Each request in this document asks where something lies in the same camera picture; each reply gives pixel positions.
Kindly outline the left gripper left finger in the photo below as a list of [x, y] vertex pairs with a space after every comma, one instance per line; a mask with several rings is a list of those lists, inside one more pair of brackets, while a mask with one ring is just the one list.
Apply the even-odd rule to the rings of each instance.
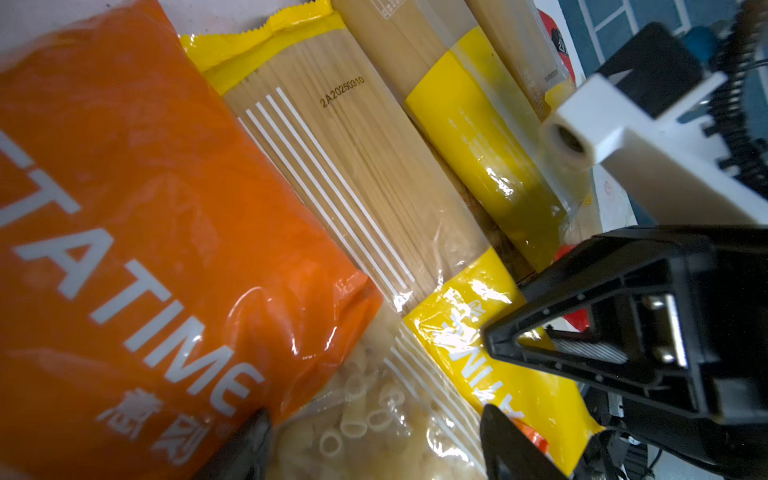
[[266, 478], [273, 444], [273, 424], [268, 410], [251, 416], [204, 465], [194, 479]]

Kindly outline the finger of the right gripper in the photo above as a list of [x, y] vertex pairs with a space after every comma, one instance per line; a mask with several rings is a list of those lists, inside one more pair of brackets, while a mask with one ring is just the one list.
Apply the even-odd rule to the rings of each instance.
[[483, 329], [492, 358], [687, 418], [766, 418], [765, 227], [615, 230], [524, 293]]

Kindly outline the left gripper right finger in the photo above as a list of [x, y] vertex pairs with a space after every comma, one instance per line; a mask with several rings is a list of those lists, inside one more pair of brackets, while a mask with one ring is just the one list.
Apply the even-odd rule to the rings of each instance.
[[483, 408], [480, 439], [490, 480], [567, 479], [495, 405]]

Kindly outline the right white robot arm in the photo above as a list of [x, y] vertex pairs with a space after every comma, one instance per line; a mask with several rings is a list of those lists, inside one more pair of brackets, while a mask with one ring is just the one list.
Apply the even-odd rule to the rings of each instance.
[[747, 1], [701, 60], [644, 27], [545, 121], [569, 173], [603, 168], [653, 220], [583, 241], [483, 331], [495, 360], [724, 425], [767, 419], [767, 147], [743, 86], [766, 27]]

